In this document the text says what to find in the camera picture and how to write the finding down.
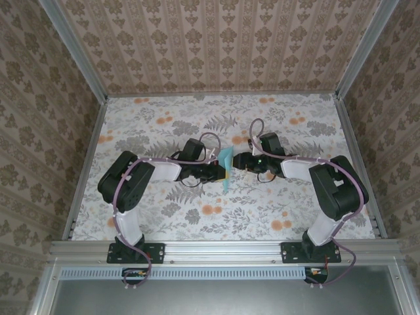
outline light blue cloth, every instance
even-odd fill
[[[226,169],[226,172],[228,173],[228,178],[223,180],[223,188],[225,192],[228,192],[228,188],[229,188],[229,180],[230,180],[230,175],[232,171],[233,157],[234,157],[233,146],[231,146],[230,148],[222,149],[219,153],[219,156],[217,157],[217,160],[219,161],[219,165],[221,167],[224,167],[224,169]]]

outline floral tablecloth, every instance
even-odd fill
[[[102,200],[97,184],[122,151],[170,156],[189,138],[212,131],[223,148],[234,146],[237,154],[249,150],[248,128],[256,117],[264,119],[266,132],[278,134],[287,154],[350,158],[327,94],[111,98],[72,239],[112,240],[116,235],[112,207]],[[203,141],[208,148],[217,144],[211,136]],[[275,178],[261,183],[255,174],[233,169],[227,193],[221,182],[195,188],[151,182],[132,211],[149,241],[283,240],[301,238],[320,207],[309,182]],[[346,223],[338,238],[374,238],[366,210]]]

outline vent grille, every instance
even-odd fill
[[[60,280],[121,280],[122,267],[65,267]],[[154,267],[151,280],[298,280],[304,267]]]

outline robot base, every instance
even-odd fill
[[[164,243],[144,243],[144,235],[135,245],[149,256],[152,264],[163,264],[165,258]],[[138,252],[125,246],[118,238],[111,243],[106,257],[108,264],[147,264],[147,260]]]
[[[308,231],[303,234],[302,241],[285,241],[280,244],[284,264],[297,263],[341,263],[340,249],[332,241],[322,246],[315,246],[308,237]]]

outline black bracket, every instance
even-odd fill
[[[339,248],[331,241],[323,246],[316,246],[313,255],[309,257],[300,241],[283,242],[280,244],[282,249],[282,259],[284,264],[297,263],[341,263]]]
[[[164,243],[144,243],[143,236],[135,247],[141,249],[150,258],[152,264],[163,264]],[[147,264],[147,260],[139,252],[128,248],[118,238],[115,238],[115,243],[110,244],[106,262],[108,264]]]

